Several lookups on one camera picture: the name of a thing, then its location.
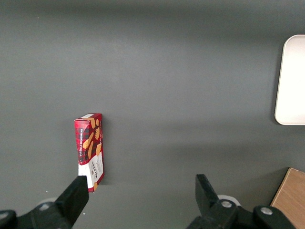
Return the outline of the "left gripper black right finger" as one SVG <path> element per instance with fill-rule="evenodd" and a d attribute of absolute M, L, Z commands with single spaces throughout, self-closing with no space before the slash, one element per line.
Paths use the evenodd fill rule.
<path fill-rule="evenodd" d="M 282 211 L 259 205 L 250 212 L 229 199 L 220 199 L 208 178 L 195 178 L 195 199 L 201 213 L 189 229 L 294 229 L 295 226 Z"/>

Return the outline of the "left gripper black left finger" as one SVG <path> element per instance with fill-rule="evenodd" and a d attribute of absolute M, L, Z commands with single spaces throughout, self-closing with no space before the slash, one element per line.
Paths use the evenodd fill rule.
<path fill-rule="evenodd" d="M 28 213 L 0 212 L 2 229 L 71 229 L 89 200 L 87 177 L 77 176 L 54 201 L 46 201 Z"/>

